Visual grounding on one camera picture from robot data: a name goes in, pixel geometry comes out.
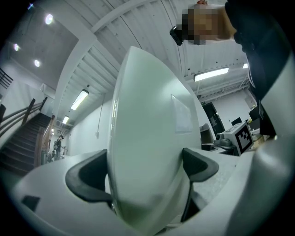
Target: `doorway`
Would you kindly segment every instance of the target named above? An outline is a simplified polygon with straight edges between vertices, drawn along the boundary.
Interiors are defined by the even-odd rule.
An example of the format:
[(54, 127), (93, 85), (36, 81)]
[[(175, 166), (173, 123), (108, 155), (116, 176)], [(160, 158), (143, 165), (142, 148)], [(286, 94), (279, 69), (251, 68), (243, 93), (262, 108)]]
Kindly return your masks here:
[(213, 105), (213, 103), (208, 103), (203, 106), (206, 115), (210, 121), (214, 134), (217, 135), (218, 133), (222, 133), (225, 131), (224, 126), (219, 118), (218, 113)]

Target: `staircase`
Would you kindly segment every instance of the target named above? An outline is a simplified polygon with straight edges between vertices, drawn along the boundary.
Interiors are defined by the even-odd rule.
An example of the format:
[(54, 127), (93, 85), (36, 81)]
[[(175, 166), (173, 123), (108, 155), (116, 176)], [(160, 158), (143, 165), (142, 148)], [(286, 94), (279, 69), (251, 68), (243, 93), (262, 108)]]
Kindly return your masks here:
[(41, 113), (32, 118), (2, 147), (0, 167), (19, 176), (34, 169), (35, 145), (39, 127), (46, 128), (51, 118)]

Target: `black sleeve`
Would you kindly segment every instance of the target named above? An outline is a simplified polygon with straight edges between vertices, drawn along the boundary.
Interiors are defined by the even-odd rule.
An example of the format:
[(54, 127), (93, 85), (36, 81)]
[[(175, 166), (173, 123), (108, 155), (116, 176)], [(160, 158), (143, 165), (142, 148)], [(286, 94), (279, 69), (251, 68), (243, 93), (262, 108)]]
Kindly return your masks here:
[(258, 100), (271, 88), (291, 52), (282, 28), (271, 15), (270, 4), (236, 0), (228, 0), (225, 4), (230, 22), (237, 30), (234, 39), (247, 55)]

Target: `ceiling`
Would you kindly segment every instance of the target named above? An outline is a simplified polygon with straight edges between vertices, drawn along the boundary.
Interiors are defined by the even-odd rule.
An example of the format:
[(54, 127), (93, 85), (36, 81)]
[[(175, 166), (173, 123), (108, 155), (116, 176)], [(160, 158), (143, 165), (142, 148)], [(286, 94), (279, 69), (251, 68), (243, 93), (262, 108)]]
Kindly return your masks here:
[[(58, 21), (45, 24), (47, 14), (39, 6), (27, 11), (9, 38), (12, 46), (20, 46), (19, 51), (11, 46), (10, 57), (55, 90), (78, 39)], [(40, 61), (40, 67), (35, 66), (35, 59)]]
[[(209, 4), (225, 2), (212, 0)], [(103, 94), (114, 90), (130, 46), (172, 66), (199, 95), (200, 101), (247, 89), (248, 70), (242, 69), (247, 59), (241, 45), (223, 41), (196, 46), (186, 41), (179, 47), (171, 38), (169, 30), (176, 25), (182, 10), (194, 3), (193, 0), (41, 0), (36, 4), (42, 8), (36, 6), (16, 33), (22, 39), (19, 45), (30, 58), (39, 57), (42, 67), (28, 65), (18, 58), (19, 52), (12, 56), (22, 60), (36, 75), (43, 76), (52, 87), (60, 79), (57, 88), (60, 94), (55, 101), (57, 118), (62, 121), (70, 114), (68, 125), (73, 125), (90, 105), (102, 100)], [(44, 23), (47, 13), (54, 18), (50, 25)], [(227, 74), (193, 81), (196, 73), (226, 66)], [(76, 97), (88, 85), (89, 96), (75, 111), (71, 110)]]

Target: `person in background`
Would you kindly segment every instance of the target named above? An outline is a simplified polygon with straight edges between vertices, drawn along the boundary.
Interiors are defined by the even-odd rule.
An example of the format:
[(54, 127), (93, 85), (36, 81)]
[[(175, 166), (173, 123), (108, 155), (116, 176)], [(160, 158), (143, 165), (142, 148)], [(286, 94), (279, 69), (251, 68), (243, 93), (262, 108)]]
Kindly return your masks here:
[(61, 155), (60, 155), (60, 148), (65, 148), (65, 146), (61, 146), (61, 140), (64, 139), (62, 135), (59, 136), (59, 138), (56, 141), (56, 156), (54, 157), (54, 161), (59, 160)]
[(189, 42), (199, 45), (207, 40), (234, 40), (242, 45), (248, 60), (250, 89), (259, 106), (262, 135), (275, 136), (276, 132), (261, 100), (292, 55), (286, 37), (290, 29), (280, 16), (280, 12), (288, 15), (286, 11), (287, 6), (266, 1), (228, 0), (225, 5), (210, 5), (200, 0), (183, 14), (183, 38)]

